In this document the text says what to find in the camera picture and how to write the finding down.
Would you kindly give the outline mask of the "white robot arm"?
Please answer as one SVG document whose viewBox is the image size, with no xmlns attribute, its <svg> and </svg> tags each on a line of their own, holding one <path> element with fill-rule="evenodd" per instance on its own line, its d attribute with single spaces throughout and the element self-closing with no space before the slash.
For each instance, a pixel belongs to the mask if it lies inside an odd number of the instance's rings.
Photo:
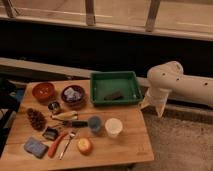
<svg viewBox="0 0 213 171">
<path fill-rule="evenodd" d="M 154 106 L 161 117 L 171 92 L 213 107 L 213 78 L 185 75 L 177 61 L 166 62 L 148 70 L 149 88 L 139 103 L 141 109 Z"/>
</svg>

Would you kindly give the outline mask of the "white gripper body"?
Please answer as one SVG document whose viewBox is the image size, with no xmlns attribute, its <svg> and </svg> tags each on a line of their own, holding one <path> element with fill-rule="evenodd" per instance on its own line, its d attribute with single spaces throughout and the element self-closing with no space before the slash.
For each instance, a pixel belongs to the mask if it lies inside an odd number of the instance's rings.
<svg viewBox="0 0 213 171">
<path fill-rule="evenodd" d="M 146 106 L 162 107 L 166 105 L 170 90 L 149 87 L 145 97 L 144 104 Z"/>
</svg>

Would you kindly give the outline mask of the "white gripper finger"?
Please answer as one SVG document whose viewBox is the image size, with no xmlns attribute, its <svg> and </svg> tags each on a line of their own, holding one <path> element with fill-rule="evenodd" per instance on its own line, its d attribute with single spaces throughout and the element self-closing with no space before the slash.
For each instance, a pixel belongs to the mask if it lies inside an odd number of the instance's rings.
<svg viewBox="0 0 213 171">
<path fill-rule="evenodd" d="M 156 107 L 156 112 L 157 112 L 157 115 L 158 117 L 162 117 L 163 113 L 164 113 L 164 109 L 165 109 L 165 105 L 158 105 Z"/>
<path fill-rule="evenodd" d="M 147 106 L 149 106 L 149 102 L 146 99 L 139 103 L 139 107 L 141 110 L 146 108 Z"/>
</svg>

